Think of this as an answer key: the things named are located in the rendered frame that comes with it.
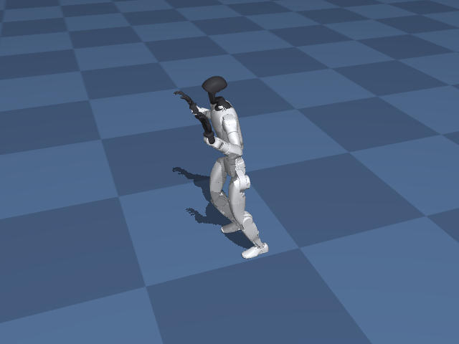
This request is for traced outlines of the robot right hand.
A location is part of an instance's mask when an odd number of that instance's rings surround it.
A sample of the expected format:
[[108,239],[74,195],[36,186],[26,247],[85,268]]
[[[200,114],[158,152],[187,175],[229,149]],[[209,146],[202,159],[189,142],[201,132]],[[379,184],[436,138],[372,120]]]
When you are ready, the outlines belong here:
[[188,96],[188,95],[185,95],[182,91],[176,91],[174,93],[175,95],[177,94],[180,94],[182,95],[183,97],[181,97],[181,99],[185,99],[188,103],[189,103],[189,108],[194,112],[194,111],[199,111],[199,109],[196,107],[196,103],[193,102],[193,100]]

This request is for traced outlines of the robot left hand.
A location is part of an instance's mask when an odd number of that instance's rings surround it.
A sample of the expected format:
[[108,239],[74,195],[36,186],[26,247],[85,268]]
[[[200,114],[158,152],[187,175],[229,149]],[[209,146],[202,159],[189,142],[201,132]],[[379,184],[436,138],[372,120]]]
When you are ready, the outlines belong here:
[[214,131],[212,131],[212,127],[208,118],[206,117],[206,115],[199,111],[194,111],[193,113],[197,114],[195,115],[195,118],[197,118],[202,123],[203,129],[205,131],[203,133],[204,137],[208,138],[210,144],[213,144],[215,142]]

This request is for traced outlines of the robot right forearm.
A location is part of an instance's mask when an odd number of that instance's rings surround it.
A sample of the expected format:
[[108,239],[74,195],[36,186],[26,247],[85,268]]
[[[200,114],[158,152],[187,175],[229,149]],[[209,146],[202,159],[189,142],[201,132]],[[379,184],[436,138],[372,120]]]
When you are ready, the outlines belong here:
[[[203,113],[204,115],[206,115],[206,117],[207,117],[208,119],[211,119],[211,114],[210,114],[210,111],[211,111],[211,110],[206,109],[206,108],[203,108],[203,107],[200,108],[200,107],[198,107],[197,105],[196,105],[196,107],[199,109],[199,112],[201,112],[201,113]],[[193,111],[191,110],[191,112],[193,112]],[[194,115],[197,115],[197,114],[194,114]]]

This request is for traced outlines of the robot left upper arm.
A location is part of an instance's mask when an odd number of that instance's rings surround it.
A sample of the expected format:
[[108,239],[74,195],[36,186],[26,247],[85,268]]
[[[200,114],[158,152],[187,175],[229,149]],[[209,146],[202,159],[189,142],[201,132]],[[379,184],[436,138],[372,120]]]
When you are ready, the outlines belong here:
[[[236,120],[236,118],[234,118],[234,116],[232,114],[227,114],[227,115],[223,116],[222,127],[223,127],[223,130],[227,134],[227,138],[228,138],[229,143],[235,144],[235,145],[238,145],[239,147],[241,147],[240,135],[239,135],[238,129],[237,129],[237,120]],[[239,158],[240,156],[241,155],[237,155],[237,154],[234,154],[234,153],[231,153],[231,154],[228,155],[228,157],[230,159],[232,159],[232,160],[235,160],[235,159]]]

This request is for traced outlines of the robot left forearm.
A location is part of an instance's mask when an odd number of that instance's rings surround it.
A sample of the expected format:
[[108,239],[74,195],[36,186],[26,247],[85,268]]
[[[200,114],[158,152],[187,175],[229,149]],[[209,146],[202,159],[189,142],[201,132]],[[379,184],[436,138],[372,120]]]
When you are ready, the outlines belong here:
[[218,137],[214,137],[214,139],[215,139],[215,142],[213,144],[210,144],[208,141],[208,138],[204,137],[204,142],[207,145],[211,145],[213,148],[217,149],[218,151],[221,151],[226,156],[228,156],[231,153],[242,155],[242,149],[238,145],[227,143]]

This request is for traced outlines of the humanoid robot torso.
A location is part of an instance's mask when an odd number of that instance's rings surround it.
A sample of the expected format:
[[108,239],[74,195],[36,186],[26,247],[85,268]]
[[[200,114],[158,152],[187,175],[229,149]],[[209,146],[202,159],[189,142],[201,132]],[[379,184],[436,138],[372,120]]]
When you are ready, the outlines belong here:
[[[219,106],[218,107],[219,109],[222,109],[222,108],[223,109],[220,110],[220,111],[216,111],[214,109],[214,107],[216,105],[217,104],[215,103],[214,105],[211,106],[210,114],[211,114],[212,127],[214,128],[214,131],[215,131],[217,137],[222,139],[222,140],[224,140],[227,143],[229,142],[228,138],[227,138],[227,134],[223,130],[223,127],[222,127],[222,120],[223,120],[223,116],[224,115],[232,114],[234,116],[234,118],[236,118],[236,120],[237,120],[237,129],[238,129],[238,133],[240,135],[241,148],[243,150],[244,146],[243,146],[242,133],[241,133],[241,129],[240,129],[239,119],[238,119],[238,116],[237,116],[237,113],[236,113],[235,109],[233,107],[231,107],[229,109],[226,109],[223,106]],[[242,170],[243,173],[245,174],[245,162],[244,162],[244,160],[242,159],[241,156],[239,158],[235,159],[235,160],[232,160],[228,156],[225,156],[224,157],[224,169],[226,170],[227,174],[229,176],[231,176],[231,177],[235,177],[235,171],[238,171],[238,170]]]

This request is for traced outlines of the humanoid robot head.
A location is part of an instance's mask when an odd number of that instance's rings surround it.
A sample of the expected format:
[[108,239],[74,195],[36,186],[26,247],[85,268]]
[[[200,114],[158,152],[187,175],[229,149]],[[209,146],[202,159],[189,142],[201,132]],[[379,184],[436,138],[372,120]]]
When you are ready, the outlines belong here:
[[223,106],[226,109],[231,108],[232,106],[223,98],[223,97],[215,97],[216,93],[223,90],[227,87],[227,82],[223,77],[214,76],[207,79],[203,84],[202,88],[208,92],[209,101],[211,104],[217,104],[214,109],[216,111],[220,111],[219,106]]

